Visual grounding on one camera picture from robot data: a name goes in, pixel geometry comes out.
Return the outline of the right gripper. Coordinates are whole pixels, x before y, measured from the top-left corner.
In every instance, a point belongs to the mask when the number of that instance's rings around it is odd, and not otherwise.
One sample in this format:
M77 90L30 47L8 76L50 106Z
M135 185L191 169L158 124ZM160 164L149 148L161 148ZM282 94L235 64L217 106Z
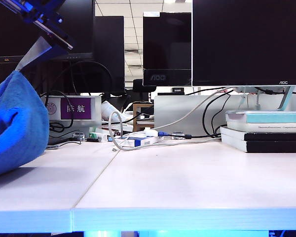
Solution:
M1 5L21 17L25 23L35 24L61 46L52 47L47 40L39 37L20 60L16 71L67 54L66 50L73 49L73 40L59 26L64 22L64 17L58 13L58 9L64 3L64 0L0 0Z

